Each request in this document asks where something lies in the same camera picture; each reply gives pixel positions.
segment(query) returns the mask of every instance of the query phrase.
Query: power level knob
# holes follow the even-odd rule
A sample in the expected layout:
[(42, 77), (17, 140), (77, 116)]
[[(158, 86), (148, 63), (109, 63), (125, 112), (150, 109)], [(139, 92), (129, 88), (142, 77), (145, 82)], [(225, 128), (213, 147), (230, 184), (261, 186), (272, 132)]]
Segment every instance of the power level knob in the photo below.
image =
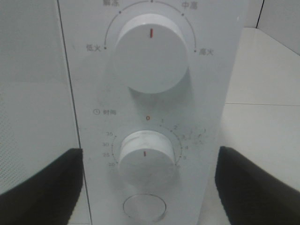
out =
[(187, 68), (186, 42), (169, 18), (144, 14), (121, 29), (114, 50), (114, 69), (128, 87), (159, 93), (175, 86)]
[(144, 187), (160, 185), (173, 176), (174, 170), (174, 151), (165, 135), (142, 130), (123, 140), (119, 172), (130, 184)]

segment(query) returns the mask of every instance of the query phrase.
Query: round button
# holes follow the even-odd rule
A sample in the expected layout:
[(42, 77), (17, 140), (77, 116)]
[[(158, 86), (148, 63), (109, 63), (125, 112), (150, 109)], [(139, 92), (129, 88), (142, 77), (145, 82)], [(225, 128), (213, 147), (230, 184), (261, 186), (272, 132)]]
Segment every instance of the round button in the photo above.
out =
[(175, 157), (170, 140), (163, 134), (142, 130), (121, 144), (119, 173), (134, 186), (155, 187), (174, 174)]
[(166, 204), (160, 197), (142, 194), (129, 197), (124, 202), (123, 208), (124, 212), (133, 219), (157, 222), (164, 217)]
[(175, 86), (188, 68), (179, 27), (165, 16), (145, 14), (122, 28), (114, 50), (114, 68), (130, 88), (159, 93)]

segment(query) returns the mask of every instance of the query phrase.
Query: timer knob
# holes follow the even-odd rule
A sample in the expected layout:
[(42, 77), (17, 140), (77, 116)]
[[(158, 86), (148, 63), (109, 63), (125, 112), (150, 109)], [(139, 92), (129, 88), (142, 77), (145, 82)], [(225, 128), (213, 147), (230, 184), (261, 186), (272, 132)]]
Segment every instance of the timer knob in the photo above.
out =
[(132, 185), (152, 187), (167, 182), (174, 174), (175, 157), (170, 140), (152, 131), (137, 131), (121, 144), (120, 175)]
[(158, 14), (128, 21), (119, 33), (113, 58), (116, 74), (142, 93), (170, 89), (188, 68), (187, 45), (180, 28)]

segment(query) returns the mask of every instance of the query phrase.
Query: white control panel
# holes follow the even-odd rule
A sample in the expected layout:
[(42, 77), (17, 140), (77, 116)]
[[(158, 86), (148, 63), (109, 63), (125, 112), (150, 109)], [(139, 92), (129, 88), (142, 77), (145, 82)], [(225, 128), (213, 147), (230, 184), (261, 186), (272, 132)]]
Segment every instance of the white control panel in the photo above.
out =
[(59, 0), (94, 225), (196, 225), (245, 0)]

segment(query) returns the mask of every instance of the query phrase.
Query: white wall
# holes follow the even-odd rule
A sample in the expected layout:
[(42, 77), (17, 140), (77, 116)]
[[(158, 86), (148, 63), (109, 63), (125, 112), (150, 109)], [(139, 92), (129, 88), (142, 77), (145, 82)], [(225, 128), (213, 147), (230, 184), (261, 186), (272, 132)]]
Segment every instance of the white wall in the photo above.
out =
[(248, 13), (244, 27), (256, 27), (263, 0), (249, 0)]
[(300, 54), (300, 0), (265, 0), (258, 28)]

